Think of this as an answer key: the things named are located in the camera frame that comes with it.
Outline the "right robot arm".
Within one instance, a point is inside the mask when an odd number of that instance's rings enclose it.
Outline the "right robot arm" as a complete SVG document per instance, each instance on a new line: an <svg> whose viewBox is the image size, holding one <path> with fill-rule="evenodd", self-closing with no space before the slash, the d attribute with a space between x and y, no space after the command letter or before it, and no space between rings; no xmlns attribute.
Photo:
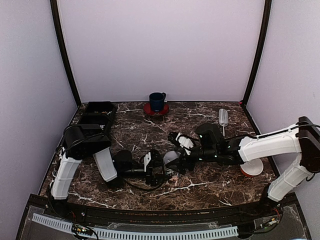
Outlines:
<svg viewBox="0 0 320 240"><path fill-rule="evenodd" d="M306 116L287 128L262 134L239 135L225 138L217 124L204 123L197 127L196 140L182 133L172 132L169 140L184 150L176 166L178 172L193 170L197 162L215 162L220 165L244 165L264 157L296 153L293 163L264 190L255 213L266 217L287 193L303 180L320 171L320 127Z"/></svg>

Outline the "metal scoop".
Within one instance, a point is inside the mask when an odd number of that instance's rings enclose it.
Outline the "metal scoop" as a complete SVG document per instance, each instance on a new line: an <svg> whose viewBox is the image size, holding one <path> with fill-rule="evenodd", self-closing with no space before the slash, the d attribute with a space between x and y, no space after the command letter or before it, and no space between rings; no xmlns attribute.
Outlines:
<svg viewBox="0 0 320 240"><path fill-rule="evenodd" d="M218 123L222 127L222 135L225 136L225 127L229 124L229 114L224 108L219 109Z"/></svg>

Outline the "round metal lid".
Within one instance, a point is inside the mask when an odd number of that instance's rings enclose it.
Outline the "round metal lid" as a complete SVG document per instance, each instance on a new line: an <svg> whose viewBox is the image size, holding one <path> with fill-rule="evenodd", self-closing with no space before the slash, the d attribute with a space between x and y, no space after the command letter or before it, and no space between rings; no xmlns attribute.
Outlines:
<svg viewBox="0 0 320 240"><path fill-rule="evenodd" d="M178 159L180 157L180 155L181 155L181 153L178 151L175 151L175 150L168 151L163 157L164 165L166 166L169 163L171 163L172 161Z"/></svg>

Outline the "black three-compartment candy bin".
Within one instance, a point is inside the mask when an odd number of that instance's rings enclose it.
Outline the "black three-compartment candy bin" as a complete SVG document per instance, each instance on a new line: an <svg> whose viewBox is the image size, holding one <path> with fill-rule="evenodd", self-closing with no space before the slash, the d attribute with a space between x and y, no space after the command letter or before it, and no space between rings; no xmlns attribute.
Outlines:
<svg viewBox="0 0 320 240"><path fill-rule="evenodd" d="M116 118L116 112L116 106L110 101L90 101L78 124L100 125L104 133L109 135Z"/></svg>

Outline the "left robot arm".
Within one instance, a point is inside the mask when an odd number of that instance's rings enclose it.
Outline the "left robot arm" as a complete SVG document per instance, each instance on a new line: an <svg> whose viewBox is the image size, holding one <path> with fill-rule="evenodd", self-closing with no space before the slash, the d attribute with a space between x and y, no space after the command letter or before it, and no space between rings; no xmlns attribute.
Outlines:
<svg viewBox="0 0 320 240"><path fill-rule="evenodd" d="M141 187L141 191L155 191L171 178L155 149L149 150L139 161L126 149L112 154L109 132L96 123L73 124L64 129L58 151L59 163L48 192L54 199L50 208L58 217L67 218L71 213L70 206L63 200L68 198L75 174L85 160L95 163L106 183L121 185L127 179L144 179L147 187Z"/></svg>

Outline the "clear plastic cup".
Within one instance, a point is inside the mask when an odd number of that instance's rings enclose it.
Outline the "clear plastic cup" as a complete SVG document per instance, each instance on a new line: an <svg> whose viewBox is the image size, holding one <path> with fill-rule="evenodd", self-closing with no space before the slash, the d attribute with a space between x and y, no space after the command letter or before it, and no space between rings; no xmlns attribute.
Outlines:
<svg viewBox="0 0 320 240"><path fill-rule="evenodd" d="M170 168L165 168L165 175L169 178L178 178L179 177L179 173L173 169Z"/></svg>

